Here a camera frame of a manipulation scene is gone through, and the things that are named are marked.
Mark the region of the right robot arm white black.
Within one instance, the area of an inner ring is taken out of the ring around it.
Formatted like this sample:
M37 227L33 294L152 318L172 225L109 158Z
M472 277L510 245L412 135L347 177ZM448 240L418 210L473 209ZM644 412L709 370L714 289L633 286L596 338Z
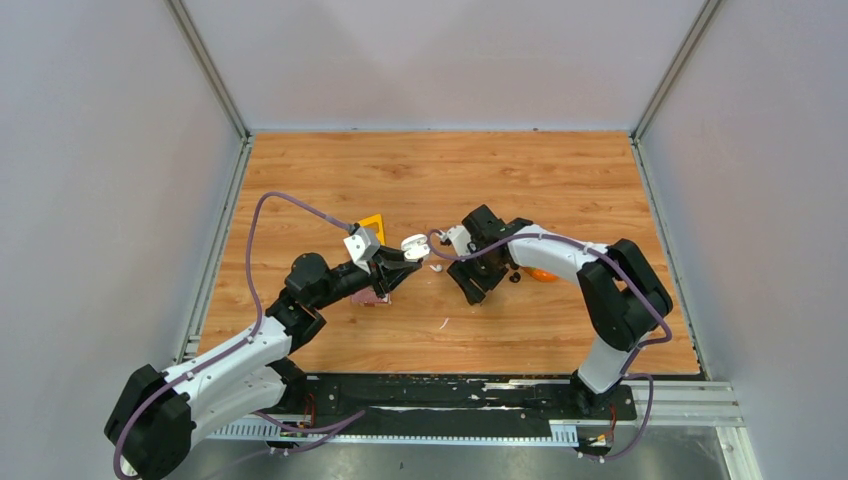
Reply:
M520 269L541 270L580 289L595 332L571 380L572 406L584 417L609 407L642 349L673 337L666 321L671 295L631 240L580 241L528 219L505 222L487 205L437 236L454 250L448 274L471 305L482 303L508 273Z

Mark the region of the white earbud charging case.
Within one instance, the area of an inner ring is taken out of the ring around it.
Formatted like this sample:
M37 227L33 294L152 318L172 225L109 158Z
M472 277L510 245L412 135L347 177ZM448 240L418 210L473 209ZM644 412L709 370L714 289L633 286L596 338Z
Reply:
M405 238L401 242L401 251L406 261L423 261L431 252L428 237L424 234L415 234Z

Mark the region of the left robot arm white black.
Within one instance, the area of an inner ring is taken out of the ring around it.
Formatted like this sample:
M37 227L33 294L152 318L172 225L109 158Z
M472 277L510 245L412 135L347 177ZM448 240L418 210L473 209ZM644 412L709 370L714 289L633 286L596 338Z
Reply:
M119 479L164 479L202 440L256 411L298 411L304 372L289 358L320 332L321 310L368 287L379 296L420 270L427 250L351 248L329 267L318 253L297 257L277 299L254 323L206 353L164 370L150 364L126 381L104 427Z

